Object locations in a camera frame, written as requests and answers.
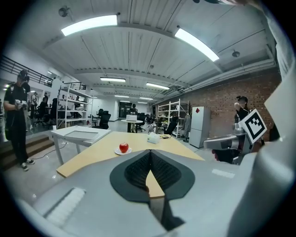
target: fluorescent ceiling light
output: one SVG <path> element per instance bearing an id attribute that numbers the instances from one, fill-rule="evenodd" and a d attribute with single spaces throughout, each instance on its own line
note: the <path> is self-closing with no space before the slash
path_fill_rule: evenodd
<path id="1" fill-rule="evenodd" d="M 107 78 L 107 77 L 101 77 L 101 81 L 117 81 L 117 82 L 125 82 L 125 79 L 120 78 Z"/>
<path id="2" fill-rule="evenodd" d="M 62 29 L 64 36 L 68 36 L 70 34 L 84 31 L 87 29 L 100 27 L 100 26 L 108 26 L 108 25 L 117 25 L 117 16 L 103 16 L 103 17 L 95 17 L 87 20 L 83 20 L 77 22 L 73 25 L 69 25 L 66 28 Z"/>
<path id="3" fill-rule="evenodd" d="M 125 96 L 125 95 L 115 95 L 116 97 L 125 97 L 125 98 L 129 98 L 129 96 Z"/>
<path id="4" fill-rule="evenodd" d="M 186 43 L 198 49 L 213 62 L 219 59 L 217 54 L 215 54 L 207 45 L 201 42 L 198 38 L 194 37 L 192 34 L 182 29 L 178 29 L 177 33 L 175 34 L 175 37 L 184 40 Z"/>
<path id="5" fill-rule="evenodd" d="M 164 87 L 164 86 L 152 84 L 152 83 L 149 83 L 149 82 L 146 83 L 146 86 L 158 87 L 158 88 L 162 88 L 162 89 L 165 89 L 165 90 L 169 90 L 170 89 L 169 87 Z"/>
<path id="6" fill-rule="evenodd" d="M 144 97 L 140 97 L 140 99 L 142 99 L 142 100 L 153 100 L 151 98 L 144 98 Z"/>

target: white plate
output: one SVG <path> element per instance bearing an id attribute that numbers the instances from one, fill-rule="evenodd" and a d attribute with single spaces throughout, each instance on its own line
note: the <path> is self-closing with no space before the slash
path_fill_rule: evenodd
<path id="1" fill-rule="evenodd" d="M 122 153 L 121 150 L 119 149 L 119 147 L 115 148 L 114 149 L 114 152 L 117 154 L 117 155 L 125 155 L 125 154 L 128 154 L 131 152 L 131 148 L 129 147 L 129 149 L 125 152 L 125 153 Z"/>

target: light wood tabletop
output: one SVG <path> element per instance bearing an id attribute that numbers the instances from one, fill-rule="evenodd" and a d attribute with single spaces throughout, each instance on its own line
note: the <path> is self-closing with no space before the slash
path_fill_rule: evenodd
<path id="1" fill-rule="evenodd" d="M 132 148 L 132 151 L 141 151 L 146 149 L 164 150 L 176 155 L 203 161 L 203 158 L 191 151 L 189 148 L 185 147 L 173 137 L 169 139 L 161 139 L 158 144 L 153 144 L 147 142 L 147 134 L 113 131 L 97 141 L 94 145 L 88 147 L 83 152 L 69 160 L 67 163 L 60 166 L 56 171 L 61 176 L 68 177 L 86 165 L 117 157 L 118 155 L 115 154 L 114 149 L 123 142 L 127 142 L 129 147 Z M 146 185 L 149 188 L 151 198 L 164 196 L 161 187 L 158 185 L 151 172 L 149 172 L 147 176 Z"/>

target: black and white marker board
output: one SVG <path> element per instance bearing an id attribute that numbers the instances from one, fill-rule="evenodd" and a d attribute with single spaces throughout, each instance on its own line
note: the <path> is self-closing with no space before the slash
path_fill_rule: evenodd
<path id="1" fill-rule="evenodd" d="M 248 134 L 252 144 L 267 131 L 266 125 L 257 109 L 250 112 L 239 124 Z"/>

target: staircase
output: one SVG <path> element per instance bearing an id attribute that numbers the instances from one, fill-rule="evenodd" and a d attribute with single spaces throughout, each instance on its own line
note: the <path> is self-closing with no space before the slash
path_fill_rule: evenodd
<path id="1" fill-rule="evenodd" d="M 40 151 L 54 145 L 54 142 L 49 140 L 46 135 L 40 135 L 26 140 L 26 150 L 28 156 L 31 157 Z M 0 146 L 0 165 L 2 170 L 7 170 L 18 163 L 11 142 L 5 142 Z"/>

